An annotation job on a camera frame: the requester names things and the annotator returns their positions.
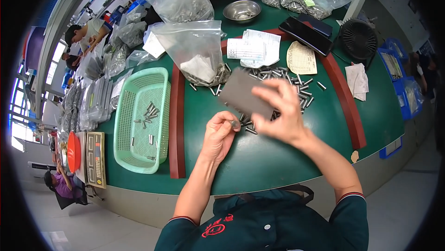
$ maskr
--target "yellowed paper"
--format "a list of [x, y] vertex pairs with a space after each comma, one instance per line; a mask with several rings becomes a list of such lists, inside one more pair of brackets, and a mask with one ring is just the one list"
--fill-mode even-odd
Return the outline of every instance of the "yellowed paper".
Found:
[[295, 74], [317, 73], [314, 50], [300, 44], [298, 41], [292, 42], [287, 50], [286, 61], [287, 67]]

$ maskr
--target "right hand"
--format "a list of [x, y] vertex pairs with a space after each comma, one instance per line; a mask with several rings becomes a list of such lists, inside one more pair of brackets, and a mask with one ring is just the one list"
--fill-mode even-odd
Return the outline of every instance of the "right hand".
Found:
[[278, 109], [281, 116], [270, 121], [253, 113], [251, 118], [255, 123], [255, 130], [298, 148], [307, 140], [310, 130], [304, 127], [296, 88], [283, 79], [268, 79], [263, 83], [276, 88], [278, 92], [264, 87], [253, 87], [252, 94]]

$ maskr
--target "smartphone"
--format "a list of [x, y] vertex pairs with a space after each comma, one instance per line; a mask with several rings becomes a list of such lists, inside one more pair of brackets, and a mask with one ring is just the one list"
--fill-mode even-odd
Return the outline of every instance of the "smartphone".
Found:
[[278, 29], [291, 34], [299, 42], [309, 46], [314, 49], [315, 52], [325, 57], [331, 52], [331, 49], [334, 46], [334, 43], [327, 37], [293, 17], [287, 18], [278, 26]]

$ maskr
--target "dark green polo shirt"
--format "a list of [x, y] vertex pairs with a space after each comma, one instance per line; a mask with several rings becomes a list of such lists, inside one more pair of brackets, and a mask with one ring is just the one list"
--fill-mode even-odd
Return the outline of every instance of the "dark green polo shirt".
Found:
[[360, 193], [343, 196], [329, 221], [300, 204], [300, 196], [270, 190], [216, 199], [214, 217], [197, 226], [175, 217], [163, 228], [155, 251], [179, 250], [367, 250], [366, 202]]

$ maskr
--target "white shirt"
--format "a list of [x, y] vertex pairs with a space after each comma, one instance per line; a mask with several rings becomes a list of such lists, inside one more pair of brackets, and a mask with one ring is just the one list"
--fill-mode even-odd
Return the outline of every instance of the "white shirt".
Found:
[[102, 19], [92, 19], [89, 20], [86, 25], [88, 29], [86, 31], [86, 35], [79, 41], [82, 52], [85, 52], [89, 46], [89, 38], [92, 36], [97, 36], [99, 34], [99, 29], [104, 25], [105, 20]]

